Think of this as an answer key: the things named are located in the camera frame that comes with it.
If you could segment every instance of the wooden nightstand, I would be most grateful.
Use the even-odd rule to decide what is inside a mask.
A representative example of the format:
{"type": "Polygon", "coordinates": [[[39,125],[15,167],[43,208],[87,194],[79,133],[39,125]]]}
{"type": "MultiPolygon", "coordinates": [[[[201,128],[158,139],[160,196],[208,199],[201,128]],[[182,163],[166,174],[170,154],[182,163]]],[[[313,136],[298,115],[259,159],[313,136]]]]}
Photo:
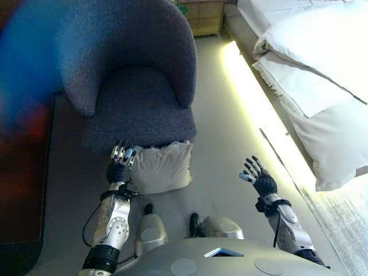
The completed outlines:
{"type": "Polygon", "coordinates": [[[220,32],[226,0],[179,0],[189,12],[185,14],[193,36],[213,35],[220,32]]]}

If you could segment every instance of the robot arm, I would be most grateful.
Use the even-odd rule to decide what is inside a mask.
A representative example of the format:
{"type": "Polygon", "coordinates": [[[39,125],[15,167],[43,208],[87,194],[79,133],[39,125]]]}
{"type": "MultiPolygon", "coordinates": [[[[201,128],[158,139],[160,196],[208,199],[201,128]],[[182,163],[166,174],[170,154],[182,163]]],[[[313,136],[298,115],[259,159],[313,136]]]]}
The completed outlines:
{"type": "Polygon", "coordinates": [[[275,180],[258,158],[252,156],[252,159],[247,158],[244,164],[249,172],[244,170],[239,177],[250,182],[260,195],[256,208],[265,214],[275,232],[274,247],[277,242],[279,249],[325,266],[312,244],[311,237],[293,212],[291,203],[278,196],[275,180]]]}
{"type": "Polygon", "coordinates": [[[101,209],[93,244],[78,276],[110,276],[117,267],[120,249],[129,237],[128,216],[131,198],[137,193],[123,182],[126,170],[132,168],[136,151],[126,144],[113,148],[107,169],[110,189],[100,196],[101,209]]]}

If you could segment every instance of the gray armchair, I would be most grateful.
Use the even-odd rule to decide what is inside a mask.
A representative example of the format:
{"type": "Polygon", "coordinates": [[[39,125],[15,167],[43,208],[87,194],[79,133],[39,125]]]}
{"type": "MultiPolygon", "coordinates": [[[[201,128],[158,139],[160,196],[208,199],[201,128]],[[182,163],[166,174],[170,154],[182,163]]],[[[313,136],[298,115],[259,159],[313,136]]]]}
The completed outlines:
{"type": "Polygon", "coordinates": [[[82,144],[108,154],[193,140],[197,57],[189,24],[168,0],[79,0],[56,34],[61,81],[86,117],[82,144]]]}

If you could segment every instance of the white bedding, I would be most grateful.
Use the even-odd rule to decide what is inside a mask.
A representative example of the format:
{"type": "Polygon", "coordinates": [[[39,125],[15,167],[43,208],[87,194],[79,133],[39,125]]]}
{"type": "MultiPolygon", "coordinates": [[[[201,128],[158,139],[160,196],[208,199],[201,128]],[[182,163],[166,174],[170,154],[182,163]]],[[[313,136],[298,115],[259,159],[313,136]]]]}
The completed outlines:
{"type": "Polygon", "coordinates": [[[368,2],[308,10],[298,0],[239,0],[238,6],[245,2],[262,15],[255,20],[263,28],[255,68],[276,90],[313,158],[316,189],[341,187],[368,164],[368,107],[350,94],[368,100],[368,2]]]}
{"type": "Polygon", "coordinates": [[[355,55],[358,46],[368,45],[367,26],[366,1],[306,11],[268,28],[257,41],[254,56],[261,58],[271,51],[281,59],[322,76],[316,78],[320,80],[318,86],[331,81],[367,102],[365,68],[368,51],[359,51],[359,55],[355,55]]]}
{"type": "Polygon", "coordinates": [[[342,0],[238,0],[237,7],[255,34],[260,37],[273,23],[283,18],[307,10],[342,4],[342,0]]]}

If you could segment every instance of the floor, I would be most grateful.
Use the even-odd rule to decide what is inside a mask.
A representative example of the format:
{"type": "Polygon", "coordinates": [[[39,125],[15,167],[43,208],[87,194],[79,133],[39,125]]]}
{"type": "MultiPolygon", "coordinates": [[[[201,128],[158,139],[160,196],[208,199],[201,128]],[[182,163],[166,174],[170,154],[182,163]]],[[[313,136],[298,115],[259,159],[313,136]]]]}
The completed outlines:
{"type": "MultiPolygon", "coordinates": [[[[181,190],[142,195],[132,202],[129,224],[135,232],[143,206],[153,202],[170,240],[184,238],[194,211],[201,217],[223,215],[237,222],[246,239],[271,246],[273,232],[266,218],[254,207],[257,194],[238,177],[243,160],[256,154],[278,182],[279,195],[291,200],[304,229],[311,235],[319,255],[333,270],[344,268],[325,233],[302,199],[250,114],[262,112],[250,104],[240,104],[237,85],[231,82],[224,65],[226,36],[196,39],[198,86],[193,103],[198,135],[190,171],[192,183],[181,190]]],[[[28,274],[75,275],[83,265],[88,248],[81,233],[99,195],[108,188],[105,181],[107,158],[98,158],[79,146],[81,118],[62,98],[57,100],[52,135],[45,244],[39,261],[28,274]]],[[[92,227],[87,231],[91,239],[92,227]]],[[[133,235],[124,246],[121,259],[133,254],[133,235]]]]}

